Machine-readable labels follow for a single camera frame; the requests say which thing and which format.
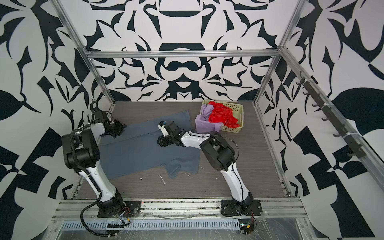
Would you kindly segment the grey t shirt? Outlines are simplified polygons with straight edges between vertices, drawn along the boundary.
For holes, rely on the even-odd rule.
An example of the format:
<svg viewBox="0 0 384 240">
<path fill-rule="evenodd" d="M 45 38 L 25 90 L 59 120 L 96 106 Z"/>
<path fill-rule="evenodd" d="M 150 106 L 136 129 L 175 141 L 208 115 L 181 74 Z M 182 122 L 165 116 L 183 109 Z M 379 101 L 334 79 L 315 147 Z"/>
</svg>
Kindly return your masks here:
<svg viewBox="0 0 384 240">
<path fill-rule="evenodd" d="M 165 167 L 169 177 L 175 179 L 180 171 L 198 173 L 200 150 L 171 145 L 162 148 L 157 140 L 162 136 L 158 128 L 161 121 L 175 122 L 184 130 L 192 128 L 189 111 L 127 126 L 116 138 L 102 137 L 99 145 L 100 164 L 108 179 Z"/>
</svg>

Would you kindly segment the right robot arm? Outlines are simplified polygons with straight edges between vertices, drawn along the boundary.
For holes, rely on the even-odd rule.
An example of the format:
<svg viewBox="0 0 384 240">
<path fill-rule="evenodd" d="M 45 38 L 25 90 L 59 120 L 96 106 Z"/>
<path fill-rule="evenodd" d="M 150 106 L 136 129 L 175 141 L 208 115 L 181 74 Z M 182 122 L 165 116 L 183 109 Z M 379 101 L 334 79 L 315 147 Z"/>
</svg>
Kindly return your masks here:
<svg viewBox="0 0 384 240">
<path fill-rule="evenodd" d="M 228 184 L 232 199 L 222 202 L 221 214 L 225 217 L 244 216 L 251 213 L 254 197 L 244 184 L 237 168 L 235 150 L 218 132 L 198 134 L 185 131 L 175 122 L 161 121 L 158 128 L 162 136 L 158 138 L 161 147 L 176 145 L 190 147 L 203 152 L 210 165 L 219 171 Z"/>
</svg>

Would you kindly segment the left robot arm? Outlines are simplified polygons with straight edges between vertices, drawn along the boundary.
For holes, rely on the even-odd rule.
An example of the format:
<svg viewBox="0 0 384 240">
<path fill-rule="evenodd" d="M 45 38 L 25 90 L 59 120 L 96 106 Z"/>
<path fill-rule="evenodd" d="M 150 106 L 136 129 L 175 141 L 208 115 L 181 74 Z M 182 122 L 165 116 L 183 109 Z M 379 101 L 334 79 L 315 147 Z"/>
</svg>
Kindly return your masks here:
<svg viewBox="0 0 384 240">
<path fill-rule="evenodd" d="M 96 205 L 106 215 L 123 209 L 125 203 L 102 169 L 97 139 L 105 136 L 116 138 L 124 128 L 126 125 L 114 120 L 111 112 L 96 111 L 90 123 L 62 137 L 66 167 L 85 178 L 97 195 Z"/>
</svg>

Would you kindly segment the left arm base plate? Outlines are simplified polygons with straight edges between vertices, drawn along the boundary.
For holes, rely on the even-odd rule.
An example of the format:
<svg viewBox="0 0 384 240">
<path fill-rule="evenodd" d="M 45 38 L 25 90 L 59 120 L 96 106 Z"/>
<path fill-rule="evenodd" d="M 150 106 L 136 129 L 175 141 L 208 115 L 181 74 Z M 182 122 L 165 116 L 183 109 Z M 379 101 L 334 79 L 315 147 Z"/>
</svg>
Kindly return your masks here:
<svg viewBox="0 0 384 240">
<path fill-rule="evenodd" d="M 114 211 L 112 213 L 103 213 L 99 210 L 98 218 L 116 218 L 119 215 L 122 218 L 131 218 L 138 215 L 141 211 L 142 201 L 124 201 L 125 205 L 119 212 Z"/>
</svg>

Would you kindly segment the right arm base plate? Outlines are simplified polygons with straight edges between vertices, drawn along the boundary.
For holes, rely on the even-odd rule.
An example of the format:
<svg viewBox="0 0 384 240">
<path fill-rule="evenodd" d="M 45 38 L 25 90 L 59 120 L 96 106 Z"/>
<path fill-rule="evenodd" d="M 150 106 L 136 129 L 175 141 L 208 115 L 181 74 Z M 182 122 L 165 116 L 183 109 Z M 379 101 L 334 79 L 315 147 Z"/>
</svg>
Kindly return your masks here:
<svg viewBox="0 0 384 240">
<path fill-rule="evenodd" d="M 235 200 L 221 200 L 221 214 L 224 217 L 261 216 L 262 212 L 263 209 L 259 200 L 251 200 L 244 205 Z"/>
</svg>

